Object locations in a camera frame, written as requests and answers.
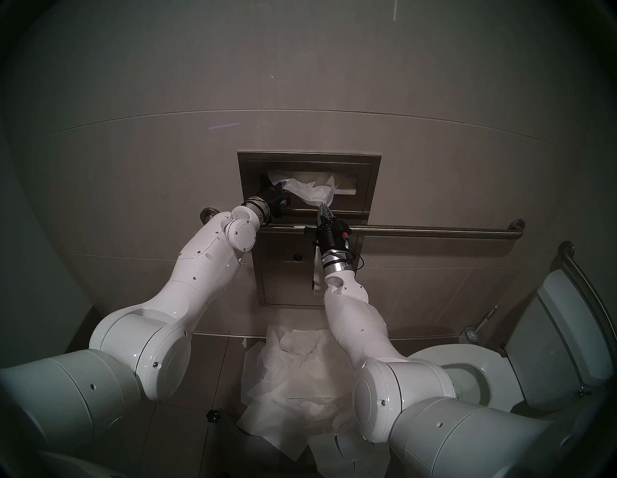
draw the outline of paper towel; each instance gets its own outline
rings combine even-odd
[[[306,204],[319,206],[322,202],[330,206],[335,194],[355,194],[355,184],[344,175],[311,173],[307,171],[270,171],[268,177],[273,184],[285,183],[283,189],[292,192]]]
[[[390,462],[389,445],[362,438],[355,417],[336,433],[309,437],[308,445],[325,478],[383,478]]]
[[[284,331],[269,326],[266,343],[244,357],[238,427],[268,440],[293,460],[308,437],[333,431],[341,406],[350,406],[354,373],[329,329]]]

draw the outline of black knob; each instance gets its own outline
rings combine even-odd
[[[218,410],[210,410],[208,413],[205,414],[205,417],[209,423],[216,423],[220,418],[220,414],[218,413]]]

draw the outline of cable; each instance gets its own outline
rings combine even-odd
[[[351,250],[351,252],[353,253],[352,256],[352,262],[353,260],[358,257],[361,261],[362,261],[362,265],[360,267],[358,267],[355,271],[359,271],[360,269],[362,269],[364,267],[364,259],[362,258],[362,256],[351,246],[351,244],[349,243],[349,241],[347,241],[347,245],[349,246],[349,249]]]

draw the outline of paper towel dispenser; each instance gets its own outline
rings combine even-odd
[[[381,156],[357,154],[238,152],[245,199],[259,190],[259,177],[295,178],[314,186],[334,178],[335,195],[330,209],[348,224],[367,224]],[[317,206],[292,194],[291,206],[282,210],[277,223],[314,223]],[[352,236],[362,252],[362,237]],[[259,301],[263,307],[323,307],[323,291],[313,288],[314,237],[301,234],[257,233],[252,258]]]

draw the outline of toilet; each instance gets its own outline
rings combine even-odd
[[[459,400],[507,412],[523,400],[536,410],[560,410],[613,375],[604,335],[562,270],[547,276],[505,351],[507,357],[478,345],[447,344],[410,358],[442,367]]]

